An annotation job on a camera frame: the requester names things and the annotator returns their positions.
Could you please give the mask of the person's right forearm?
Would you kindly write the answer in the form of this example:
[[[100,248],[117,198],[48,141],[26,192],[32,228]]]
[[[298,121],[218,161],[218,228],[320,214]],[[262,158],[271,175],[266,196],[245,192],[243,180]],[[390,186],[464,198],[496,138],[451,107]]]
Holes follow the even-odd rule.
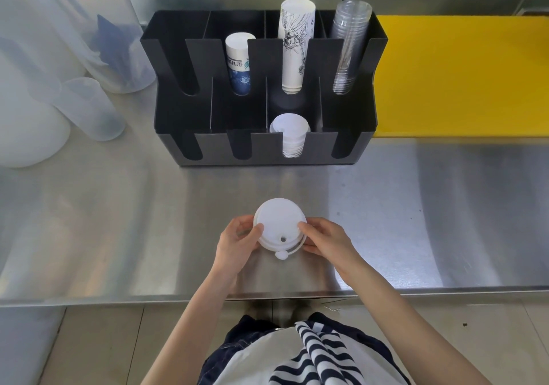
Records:
[[[360,297],[416,385],[492,385],[364,260],[333,265]]]

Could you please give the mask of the navy and white striped clothing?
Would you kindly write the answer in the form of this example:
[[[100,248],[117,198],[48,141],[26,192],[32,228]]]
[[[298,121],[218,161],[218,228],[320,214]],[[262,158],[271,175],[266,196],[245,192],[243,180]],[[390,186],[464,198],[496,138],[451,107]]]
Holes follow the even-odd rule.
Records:
[[[389,348],[320,312],[282,328],[244,315],[197,385],[411,385]]]

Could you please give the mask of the person's left forearm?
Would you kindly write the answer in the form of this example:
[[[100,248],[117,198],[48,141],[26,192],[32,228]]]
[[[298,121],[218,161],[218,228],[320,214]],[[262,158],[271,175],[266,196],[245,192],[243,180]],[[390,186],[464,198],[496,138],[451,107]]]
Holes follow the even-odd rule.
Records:
[[[141,385],[196,385],[238,270],[214,264],[161,348]]]

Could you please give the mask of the stack of sketch-print paper cups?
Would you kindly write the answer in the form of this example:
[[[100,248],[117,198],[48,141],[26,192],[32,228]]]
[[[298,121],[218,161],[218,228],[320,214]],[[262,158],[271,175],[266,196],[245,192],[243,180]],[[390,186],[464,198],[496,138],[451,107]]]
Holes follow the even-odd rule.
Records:
[[[314,36],[316,6],[311,0],[285,0],[281,4],[278,38],[283,41],[282,89],[298,93],[304,81],[309,40]]]

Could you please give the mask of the tall translucent measuring pitcher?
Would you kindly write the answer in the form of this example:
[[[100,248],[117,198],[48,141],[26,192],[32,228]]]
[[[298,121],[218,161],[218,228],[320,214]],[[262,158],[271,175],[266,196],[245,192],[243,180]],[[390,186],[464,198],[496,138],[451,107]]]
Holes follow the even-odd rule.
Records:
[[[130,0],[29,0],[103,89],[141,91],[156,75]]]

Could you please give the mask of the stack of white lids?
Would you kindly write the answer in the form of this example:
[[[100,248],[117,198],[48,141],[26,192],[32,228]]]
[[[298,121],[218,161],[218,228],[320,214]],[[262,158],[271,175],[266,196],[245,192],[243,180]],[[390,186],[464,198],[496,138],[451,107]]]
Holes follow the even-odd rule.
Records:
[[[278,115],[271,123],[269,132],[283,135],[282,153],[286,158],[301,156],[307,133],[311,131],[307,120],[295,113]]]

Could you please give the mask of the white plastic cup lid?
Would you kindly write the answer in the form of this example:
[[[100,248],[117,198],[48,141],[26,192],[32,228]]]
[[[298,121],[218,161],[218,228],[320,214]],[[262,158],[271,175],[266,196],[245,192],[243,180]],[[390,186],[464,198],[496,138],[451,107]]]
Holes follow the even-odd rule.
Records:
[[[253,225],[264,229],[258,243],[265,250],[274,252],[279,260],[286,260],[305,243],[306,235],[298,223],[306,222],[300,207],[285,198],[273,198],[262,203],[255,212]]]

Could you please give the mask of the large white translucent container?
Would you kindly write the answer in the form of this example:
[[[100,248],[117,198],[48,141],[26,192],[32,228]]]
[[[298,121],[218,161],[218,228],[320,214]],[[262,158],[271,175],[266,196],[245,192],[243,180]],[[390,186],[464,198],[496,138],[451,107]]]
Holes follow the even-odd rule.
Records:
[[[37,164],[65,145],[71,126],[51,102],[81,72],[28,0],[0,0],[0,167]]]

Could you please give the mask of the black cup organizer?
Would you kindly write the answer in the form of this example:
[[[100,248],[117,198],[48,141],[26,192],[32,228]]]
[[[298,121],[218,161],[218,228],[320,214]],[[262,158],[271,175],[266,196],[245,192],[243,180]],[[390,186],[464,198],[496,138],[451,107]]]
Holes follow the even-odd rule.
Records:
[[[335,10],[317,10],[303,88],[282,89],[279,10],[160,10],[141,43],[158,77],[155,132],[182,167],[355,164],[377,128],[373,80],[388,42],[375,13],[350,91],[333,92],[342,40],[328,37]],[[234,93],[224,40],[250,32],[251,90]],[[297,158],[269,132],[283,113],[304,117],[311,131]]]

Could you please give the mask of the stack of clear plastic cups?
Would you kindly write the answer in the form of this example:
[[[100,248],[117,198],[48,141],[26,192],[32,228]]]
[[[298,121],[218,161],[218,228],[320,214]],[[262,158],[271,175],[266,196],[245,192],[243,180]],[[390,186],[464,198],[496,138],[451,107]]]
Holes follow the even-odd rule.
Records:
[[[372,6],[361,0],[341,1],[335,10],[330,37],[344,41],[333,83],[336,94],[346,94],[353,86],[365,48],[372,12]]]

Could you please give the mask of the person's left hand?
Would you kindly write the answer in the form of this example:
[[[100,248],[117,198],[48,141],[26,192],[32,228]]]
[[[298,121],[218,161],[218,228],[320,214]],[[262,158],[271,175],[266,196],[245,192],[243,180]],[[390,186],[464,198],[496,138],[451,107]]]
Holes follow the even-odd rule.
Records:
[[[254,250],[245,250],[238,246],[238,233],[255,225],[253,215],[242,215],[233,218],[223,230],[210,271],[215,279],[229,283],[242,271]]]

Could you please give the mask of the person's right hand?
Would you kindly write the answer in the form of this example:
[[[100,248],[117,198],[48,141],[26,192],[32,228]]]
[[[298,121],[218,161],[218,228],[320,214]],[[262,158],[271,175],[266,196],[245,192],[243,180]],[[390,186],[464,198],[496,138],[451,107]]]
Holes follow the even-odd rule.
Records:
[[[327,239],[323,243],[304,243],[303,249],[309,253],[324,257],[339,273],[342,280],[351,285],[351,273],[364,261],[353,246],[344,229],[325,218],[308,217],[306,222],[322,225]]]

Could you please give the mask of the small translucent measuring cup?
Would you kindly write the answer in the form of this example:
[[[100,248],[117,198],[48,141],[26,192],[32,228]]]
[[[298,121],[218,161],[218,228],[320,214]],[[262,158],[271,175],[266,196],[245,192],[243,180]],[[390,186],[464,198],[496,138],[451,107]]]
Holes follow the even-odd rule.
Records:
[[[115,139],[126,127],[100,83],[91,77],[63,82],[53,106],[95,141]]]

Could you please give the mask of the stack of blue-print paper cups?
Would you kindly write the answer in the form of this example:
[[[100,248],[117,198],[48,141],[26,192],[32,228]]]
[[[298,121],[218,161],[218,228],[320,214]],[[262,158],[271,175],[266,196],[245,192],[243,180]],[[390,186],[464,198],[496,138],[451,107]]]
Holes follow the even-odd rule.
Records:
[[[228,76],[231,87],[237,95],[246,95],[251,90],[248,41],[255,36],[237,32],[225,38]]]

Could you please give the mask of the yellow cutting board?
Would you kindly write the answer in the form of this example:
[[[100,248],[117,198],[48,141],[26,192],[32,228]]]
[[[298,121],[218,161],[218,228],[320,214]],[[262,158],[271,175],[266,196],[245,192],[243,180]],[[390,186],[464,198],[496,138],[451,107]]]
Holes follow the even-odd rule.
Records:
[[[378,19],[374,137],[549,137],[549,15]]]

